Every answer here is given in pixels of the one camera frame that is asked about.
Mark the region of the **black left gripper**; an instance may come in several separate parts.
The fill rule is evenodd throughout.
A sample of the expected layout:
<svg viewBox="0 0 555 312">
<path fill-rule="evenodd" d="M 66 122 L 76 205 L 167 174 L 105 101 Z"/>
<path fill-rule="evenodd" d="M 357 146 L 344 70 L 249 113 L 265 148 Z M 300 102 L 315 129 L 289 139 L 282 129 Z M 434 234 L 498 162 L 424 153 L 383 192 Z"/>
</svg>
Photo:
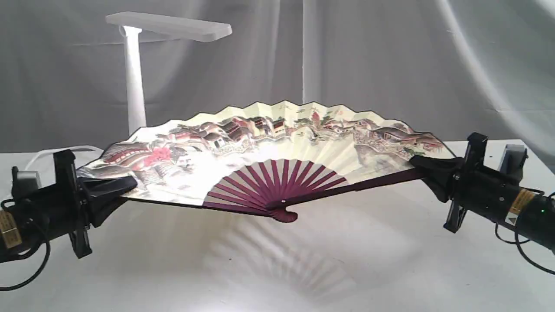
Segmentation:
<svg viewBox="0 0 555 312">
<path fill-rule="evenodd" d="M 53 160 L 54 184 L 17 200 L 17 221 L 23 241 L 18 250 L 67 234 L 76 257 L 81 259 L 92 253 L 82 190 L 89 202 L 106 202 L 91 207 L 89 212 L 90 224 L 98 228 L 127 202 L 122 196 L 135 189 L 137 181 L 132 176 L 77 179 L 75 155 L 69 149 L 54 153 Z"/>
</svg>

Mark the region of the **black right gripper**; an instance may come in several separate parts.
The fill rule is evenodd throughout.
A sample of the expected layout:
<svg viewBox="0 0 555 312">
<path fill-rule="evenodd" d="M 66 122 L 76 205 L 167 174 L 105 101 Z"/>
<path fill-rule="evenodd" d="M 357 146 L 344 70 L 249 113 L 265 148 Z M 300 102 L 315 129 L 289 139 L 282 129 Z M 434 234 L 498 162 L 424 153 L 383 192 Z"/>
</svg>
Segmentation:
<svg viewBox="0 0 555 312">
<path fill-rule="evenodd" d="M 471 211 L 513 231 L 508 213 L 521 191 L 520 182 L 484 165 L 487 136 L 472 133 L 467 140 L 464 158 L 415 155 L 409 163 L 423 173 L 422 181 L 440 202 L 451 200 L 444 229 L 456 233 Z"/>
</svg>

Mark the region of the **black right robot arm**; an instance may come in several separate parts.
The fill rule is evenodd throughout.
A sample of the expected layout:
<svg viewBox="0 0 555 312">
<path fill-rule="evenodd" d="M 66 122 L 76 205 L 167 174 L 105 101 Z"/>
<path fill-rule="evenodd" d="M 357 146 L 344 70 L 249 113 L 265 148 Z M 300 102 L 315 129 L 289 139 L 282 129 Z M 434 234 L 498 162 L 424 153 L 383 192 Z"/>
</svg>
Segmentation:
<svg viewBox="0 0 555 312">
<path fill-rule="evenodd" d="M 519 185 L 522 170 L 510 175 L 484 165 L 488 137 L 472 133 L 464 157 L 415 155 L 410 163 L 424 172 L 424 182 L 442 203 L 451 202 L 444 228 L 456 233 L 468 211 L 554 249 L 554 199 Z"/>
</svg>

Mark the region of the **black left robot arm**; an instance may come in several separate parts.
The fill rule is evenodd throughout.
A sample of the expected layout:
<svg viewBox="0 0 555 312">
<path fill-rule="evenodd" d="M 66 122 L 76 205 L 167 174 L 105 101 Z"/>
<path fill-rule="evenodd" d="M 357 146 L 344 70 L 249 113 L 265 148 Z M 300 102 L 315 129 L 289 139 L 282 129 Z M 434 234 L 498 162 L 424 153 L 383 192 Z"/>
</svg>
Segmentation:
<svg viewBox="0 0 555 312">
<path fill-rule="evenodd" d="M 1 261 L 22 260 L 23 252 L 68 235 L 77 258 L 92 253 L 90 227 L 99 227 L 137 187 L 132 176 L 77 176 L 71 150 L 53 154 L 55 182 L 38 188 L 35 176 L 12 168 L 12 198 L 1 202 Z"/>
</svg>

